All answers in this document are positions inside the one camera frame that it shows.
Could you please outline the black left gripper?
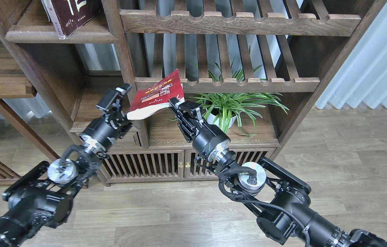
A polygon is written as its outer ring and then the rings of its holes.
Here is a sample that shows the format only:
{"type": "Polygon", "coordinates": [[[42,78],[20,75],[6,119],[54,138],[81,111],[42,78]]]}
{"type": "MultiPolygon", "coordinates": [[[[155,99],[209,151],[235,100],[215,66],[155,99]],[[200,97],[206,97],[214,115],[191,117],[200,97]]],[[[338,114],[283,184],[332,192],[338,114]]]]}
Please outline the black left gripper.
{"type": "Polygon", "coordinates": [[[130,130],[132,122],[123,114],[121,101],[131,89],[132,86],[128,83],[115,90],[109,89],[96,105],[104,113],[100,118],[93,119],[79,134],[85,152],[106,153],[117,139],[122,139],[130,130]]]}

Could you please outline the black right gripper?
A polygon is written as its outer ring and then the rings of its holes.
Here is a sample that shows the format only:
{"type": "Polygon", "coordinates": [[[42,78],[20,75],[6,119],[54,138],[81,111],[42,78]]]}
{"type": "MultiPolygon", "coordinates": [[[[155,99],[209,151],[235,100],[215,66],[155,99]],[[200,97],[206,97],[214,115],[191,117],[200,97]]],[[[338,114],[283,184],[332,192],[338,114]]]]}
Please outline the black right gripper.
{"type": "Polygon", "coordinates": [[[210,125],[201,115],[202,105],[169,99],[171,111],[176,111],[178,127],[188,143],[198,152],[199,156],[208,162],[223,162],[229,152],[230,138],[217,126],[210,125]]]}

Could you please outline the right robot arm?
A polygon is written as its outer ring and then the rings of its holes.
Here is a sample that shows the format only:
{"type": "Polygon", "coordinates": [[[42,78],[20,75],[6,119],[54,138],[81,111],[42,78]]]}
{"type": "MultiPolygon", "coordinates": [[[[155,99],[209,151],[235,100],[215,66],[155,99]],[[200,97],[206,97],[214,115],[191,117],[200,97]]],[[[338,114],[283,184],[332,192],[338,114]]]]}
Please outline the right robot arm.
{"type": "Polygon", "coordinates": [[[313,211],[310,186],[269,158],[239,165],[236,153],[228,148],[230,138],[203,119],[200,104],[176,97],[169,103],[198,158],[211,163],[205,169],[219,178],[222,194],[243,203],[270,239],[283,245],[289,237],[297,237],[307,247],[387,247],[387,241],[368,231],[347,233],[313,211]]]}

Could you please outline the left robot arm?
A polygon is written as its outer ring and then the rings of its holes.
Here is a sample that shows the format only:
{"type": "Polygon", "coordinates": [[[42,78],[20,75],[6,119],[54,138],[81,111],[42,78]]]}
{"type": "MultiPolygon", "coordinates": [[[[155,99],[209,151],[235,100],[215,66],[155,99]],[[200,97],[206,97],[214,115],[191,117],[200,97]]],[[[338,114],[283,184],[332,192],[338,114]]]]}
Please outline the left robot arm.
{"type": "Polygon", "coordinates": [[[43,226],[56,228],[67,221],[77,193],[132,126],[121,106],[131,88],[126,83],[108,90],[96,105],[102,116],[80,134],[83,144],[71,145],[52,163],[39,163],[2,194],[9,210],[0,217],[0,247],[18,247],[43,226]]]}

